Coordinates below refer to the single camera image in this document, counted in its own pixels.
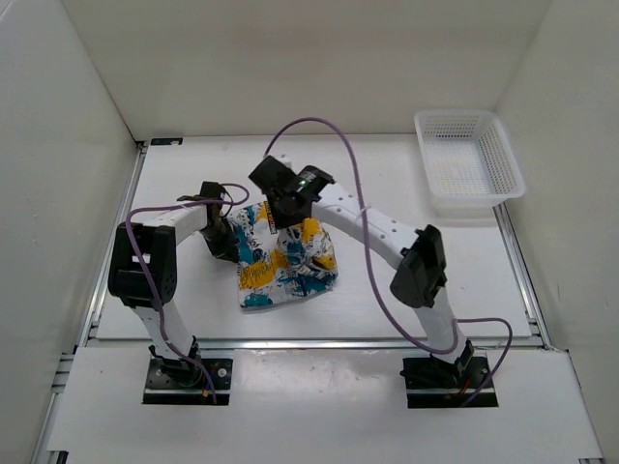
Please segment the patterned white shorts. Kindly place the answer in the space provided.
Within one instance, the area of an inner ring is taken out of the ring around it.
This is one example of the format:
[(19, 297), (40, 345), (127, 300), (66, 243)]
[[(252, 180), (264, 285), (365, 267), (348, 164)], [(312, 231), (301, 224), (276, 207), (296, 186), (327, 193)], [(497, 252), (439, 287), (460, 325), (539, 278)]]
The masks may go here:
[(232, 212), (240, 307), (263, 310), (330, 290), (339, 276), (334, 244), (313, 218), (278, 229), (266, 201)]

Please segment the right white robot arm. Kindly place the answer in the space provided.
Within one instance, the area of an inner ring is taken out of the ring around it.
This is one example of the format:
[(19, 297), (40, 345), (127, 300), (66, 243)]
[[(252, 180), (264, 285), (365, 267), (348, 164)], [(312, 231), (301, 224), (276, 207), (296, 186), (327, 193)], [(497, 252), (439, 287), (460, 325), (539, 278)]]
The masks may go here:
[(249, 175), (265, 194), (275, 226), (316, 218), (362, 243), (389, 264), (392, 295), (413, 308), (425, 331), (427, 365), (415, 375), (424, 387), (451, 389), (470, 371), (474, 349), (457, 326), (449, 303), (446, 257), (440, 231), (415, 229), (372, 209), (315, 166), (294, 172), (283, 157), (266, 157)]

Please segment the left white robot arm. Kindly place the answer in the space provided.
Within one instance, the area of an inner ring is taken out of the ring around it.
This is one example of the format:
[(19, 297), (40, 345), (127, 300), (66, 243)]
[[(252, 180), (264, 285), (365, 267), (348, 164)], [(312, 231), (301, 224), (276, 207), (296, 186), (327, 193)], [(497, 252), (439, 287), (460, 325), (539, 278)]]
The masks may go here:
[(204, 182), (197, 195), (185, 195), (169, 207), (132, 210), (115, 233), (108, 292), (141, 320), (162, 373), (184, 388), (213, 390), (196, 338), (174, 303), (178, 284), (177, 246), (200, 234), (212, 256), (239, 261), (234, 229), (221, 208), (233, 206), (230, 184)]

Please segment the black corner label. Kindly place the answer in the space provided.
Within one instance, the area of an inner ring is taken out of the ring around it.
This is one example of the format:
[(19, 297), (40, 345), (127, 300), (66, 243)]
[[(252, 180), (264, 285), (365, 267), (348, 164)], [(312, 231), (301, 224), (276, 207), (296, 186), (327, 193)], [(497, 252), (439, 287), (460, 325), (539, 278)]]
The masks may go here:
[(184, 141), (183, 137), (155, 137), (150, 141), (151, 146), (179, 146)]

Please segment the white plastic basket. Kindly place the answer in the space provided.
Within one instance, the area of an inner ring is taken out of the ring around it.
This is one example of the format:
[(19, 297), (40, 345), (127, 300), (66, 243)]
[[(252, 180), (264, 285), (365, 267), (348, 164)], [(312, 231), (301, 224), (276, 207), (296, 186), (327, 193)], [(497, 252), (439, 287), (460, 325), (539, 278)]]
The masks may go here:
[(414, 116), (430, 203), (444, 218), (484, 218), (525, 183), (500, 119), (480, 109), (427, 109)]

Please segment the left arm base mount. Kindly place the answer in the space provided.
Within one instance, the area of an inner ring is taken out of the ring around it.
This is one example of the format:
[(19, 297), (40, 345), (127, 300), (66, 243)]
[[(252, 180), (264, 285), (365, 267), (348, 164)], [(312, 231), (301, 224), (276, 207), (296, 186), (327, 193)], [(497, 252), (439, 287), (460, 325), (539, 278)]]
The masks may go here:
[(142, 403), (146, 405), (227, 406), (230, 400), (233, 360), (201, 358), (215, 393), (201, 369), (183, 360), (165, 360), (149, 347), (150, 360)]

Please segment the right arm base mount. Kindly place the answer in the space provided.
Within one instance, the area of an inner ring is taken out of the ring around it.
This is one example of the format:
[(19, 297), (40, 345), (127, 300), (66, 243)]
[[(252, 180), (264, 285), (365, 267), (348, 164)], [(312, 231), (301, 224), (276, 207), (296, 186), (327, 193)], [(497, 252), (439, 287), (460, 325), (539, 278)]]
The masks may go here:
[(499, 406), (486, 356), (475, 355), (460, 374), (440, 370), (432, 357), (402, 360), (408, 409), (496, 408)]

